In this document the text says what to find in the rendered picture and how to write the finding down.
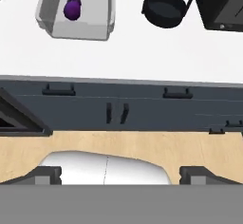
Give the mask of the white rounded object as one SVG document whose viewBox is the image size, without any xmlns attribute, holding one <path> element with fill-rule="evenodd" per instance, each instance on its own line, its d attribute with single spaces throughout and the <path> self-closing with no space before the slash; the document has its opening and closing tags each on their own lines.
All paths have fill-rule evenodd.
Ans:
<svg viewBox="0 0 243 224">
<path fill-rule="evenodd" d="M 170 185 L 162 167 L 139 159 L 79 151 L 51 153 L 40 166 L 60 166 L 64 185 Z"/>
</svg>

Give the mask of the dark grey cupboard door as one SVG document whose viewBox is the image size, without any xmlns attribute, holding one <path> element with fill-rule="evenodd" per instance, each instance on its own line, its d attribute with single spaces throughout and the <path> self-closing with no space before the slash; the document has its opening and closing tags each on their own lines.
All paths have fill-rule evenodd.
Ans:
<svg viewBox="0 0 243 224">
<path fill-rule="evenodd" d="M 109 129 L 117 103 L 114 98 L 25 95 L 16 99 L 53 131 Z M 109 124 L 106 123 L 107 103 L 112 103 L 112 121 Z"/>
<path fill-rule="evenodd" d="M 123 104 L 129 104 L 129 113 L 120 124 Z M 120 99 L 118 125 L 125 131 L 206 131 L 207 123 L 196 112 L 191 100 L 176 99 Z"/>
</svg>

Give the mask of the purple eggplant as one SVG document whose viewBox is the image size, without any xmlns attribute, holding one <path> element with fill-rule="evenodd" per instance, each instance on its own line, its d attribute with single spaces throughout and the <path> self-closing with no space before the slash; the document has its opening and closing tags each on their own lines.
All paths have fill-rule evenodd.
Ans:
<svg viewBox="0 0 243 224">
<path fill-rule="evenodd" d="M 67 0 L 64 7 L 64 16 L 70 21 L 78 20 L 81 16 L 81 0 Z"/>
</svg>

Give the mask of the dark grey drawer front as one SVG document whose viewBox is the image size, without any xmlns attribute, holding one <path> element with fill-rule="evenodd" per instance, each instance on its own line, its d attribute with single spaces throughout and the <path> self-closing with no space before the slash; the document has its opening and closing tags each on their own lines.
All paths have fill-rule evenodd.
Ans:
<svg viewBox="0 0 243 224">
<path fill-rule="evenodd" d="M 43 95 L 42 89 L 50 85 L 51 89 L 75 88 L 77 97 L 117 97 L 119 95 L 113 84 L 34 82 L 34 81 L 0 81 L 0 87 L 13 95 Z"/>
<path fill-rule="evenodd" d="M 183 92 L 186 88 L 194 95 L 195 100 L 243 101 L 243 88 L 216 86 L 186 85 L 147 85 L 124 84 L 120 86 L 119 96 L 122 98 L 162 99 L 164 88 L 172 92 Z"/>
</svg>

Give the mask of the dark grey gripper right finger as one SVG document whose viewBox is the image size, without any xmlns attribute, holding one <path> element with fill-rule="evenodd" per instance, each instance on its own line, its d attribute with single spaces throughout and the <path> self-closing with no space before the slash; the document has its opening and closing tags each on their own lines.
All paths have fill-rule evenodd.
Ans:
<svg viewBox="0 0 243 224">
<path fill-rule="evenodd" d="M 179 174 L 180 185 L 236 184 L 236 181 L 217 176 L 204 166 L 180 166 Z"/>
</svg>

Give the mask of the black countertop appliance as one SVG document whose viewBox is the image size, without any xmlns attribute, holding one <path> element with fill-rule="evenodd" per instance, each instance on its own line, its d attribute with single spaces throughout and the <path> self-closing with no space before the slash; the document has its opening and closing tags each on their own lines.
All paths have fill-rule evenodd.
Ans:
<svg viewBox="0 0 243 224">
<path fill-rule="evenodd" d="M 243 32 L 243 0 L 196 0 L 208 30 Z"/>
</svg>

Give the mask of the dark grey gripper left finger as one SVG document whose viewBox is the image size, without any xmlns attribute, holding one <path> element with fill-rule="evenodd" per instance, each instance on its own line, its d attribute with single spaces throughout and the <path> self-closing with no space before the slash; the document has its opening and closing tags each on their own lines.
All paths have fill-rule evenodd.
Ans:
<svg viewBox="0 0 243 224">
<path fill-rule="evenodd" d="M 4 185 L 61 185 L 60 166 L 38 166 L 25 176 L 4 181 Z"/>
</svg>

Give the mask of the dark grey open door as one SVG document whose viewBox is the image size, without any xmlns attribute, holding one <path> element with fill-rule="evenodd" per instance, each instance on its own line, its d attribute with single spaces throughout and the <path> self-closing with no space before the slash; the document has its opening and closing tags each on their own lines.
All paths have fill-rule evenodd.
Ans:
<svg viewBox="0 0 243 224">
<path fill-rule="evenodd" d="M 49 137 L 53 131 L 0 87 L 0 137 Z"/>
</svg>

